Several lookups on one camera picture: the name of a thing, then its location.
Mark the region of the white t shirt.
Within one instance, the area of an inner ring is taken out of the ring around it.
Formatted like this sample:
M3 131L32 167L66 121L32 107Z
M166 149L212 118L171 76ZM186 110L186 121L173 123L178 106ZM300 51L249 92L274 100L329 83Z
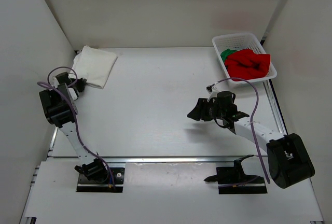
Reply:
M72 69L89 86L103 89L118 56L113 52L84 46L75 56Z

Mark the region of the red t shirt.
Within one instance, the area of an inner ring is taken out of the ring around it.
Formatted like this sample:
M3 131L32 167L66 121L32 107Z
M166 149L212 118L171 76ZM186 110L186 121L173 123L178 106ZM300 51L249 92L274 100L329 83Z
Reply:
M256 54L251 49L242 49L229 55L224 64L230 77L252 80L265 77L270 62L269 54Z

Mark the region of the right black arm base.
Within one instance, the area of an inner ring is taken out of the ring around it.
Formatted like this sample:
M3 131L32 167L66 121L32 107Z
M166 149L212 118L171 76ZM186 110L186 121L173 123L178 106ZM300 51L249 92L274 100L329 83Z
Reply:
M266 194L267 188L263 177L247 175L242 162L254 155L247 155L235 159L233 167L220 166L216 174L204 179L206 183L217 183L218 194Z

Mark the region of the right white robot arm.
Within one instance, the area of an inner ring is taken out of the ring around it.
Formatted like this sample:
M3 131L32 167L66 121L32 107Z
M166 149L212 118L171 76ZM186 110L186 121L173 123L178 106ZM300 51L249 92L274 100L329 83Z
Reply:
M211 92L209 98L199 98L187 115L195 121L222 121L218 126L228 129L255 144L267 153L270 178L282 189L313 177L315 169L301 137L282 134L250 119L238 110L236 95L230 91Z

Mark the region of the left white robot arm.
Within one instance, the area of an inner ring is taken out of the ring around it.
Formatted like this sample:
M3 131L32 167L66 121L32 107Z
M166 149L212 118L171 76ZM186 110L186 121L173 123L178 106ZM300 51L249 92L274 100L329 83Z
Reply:
M72 78L68 72L62 72L55 76L53 85L39 83L44 88L39 98L47 121L66 136L76 152L79 165L75 170L88 180L105 183L110 177L109 169L103 159L83 143L78 132L78 110L74 101L84 91L85 84L85 79Z

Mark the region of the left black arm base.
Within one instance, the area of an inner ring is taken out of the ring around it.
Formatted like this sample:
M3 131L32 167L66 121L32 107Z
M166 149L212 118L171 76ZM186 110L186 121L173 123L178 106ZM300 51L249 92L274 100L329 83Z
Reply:
M76 191L88 193L122 193L125 178L124 167L111 167L98 159L91 164L74 167L79 173Z

